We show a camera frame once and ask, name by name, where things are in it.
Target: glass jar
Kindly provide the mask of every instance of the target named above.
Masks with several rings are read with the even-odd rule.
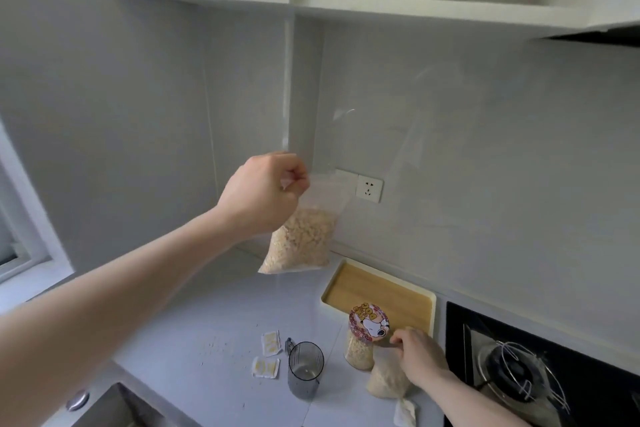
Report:
[[[387,314],[380,307],[364,302],[349,313],[349,330],[344,359],[354,368],[373,368],[373,344],[389,333]]]

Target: snoopy cartoon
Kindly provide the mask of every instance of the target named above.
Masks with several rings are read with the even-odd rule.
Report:
[[[372,338],[384,337],[389,331],[389,321],[381,314],[376,314],[370,304],[364,303],[355,307],[354,312],[360,319],[360,324]]]

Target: gas stove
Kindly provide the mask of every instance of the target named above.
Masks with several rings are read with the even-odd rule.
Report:
[[[446,354],[462,381],[533,426],[640,426],[640,377],[453,303]]]

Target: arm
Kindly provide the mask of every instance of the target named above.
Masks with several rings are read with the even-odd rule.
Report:
[[[41,425],[205,263],[280,227],[308,186],[294,154],[252,157],[209,212],[0,317],[2,424]]]
[[[402,343],[401,365],[405,374],[428,393],[454,427],[530,427],[461,382],[450,372],[443,350],[424,332],[413,328],[397,330],[391,342]]]

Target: cup handle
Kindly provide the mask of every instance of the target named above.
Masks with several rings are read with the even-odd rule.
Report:
[[[291,351],[293,350],[293,347],[295,345],[296,343],[294,343],[291,338],[287,338],[287,340],[284,342],[284,351],[286,351],[287,356],[291,354]]]

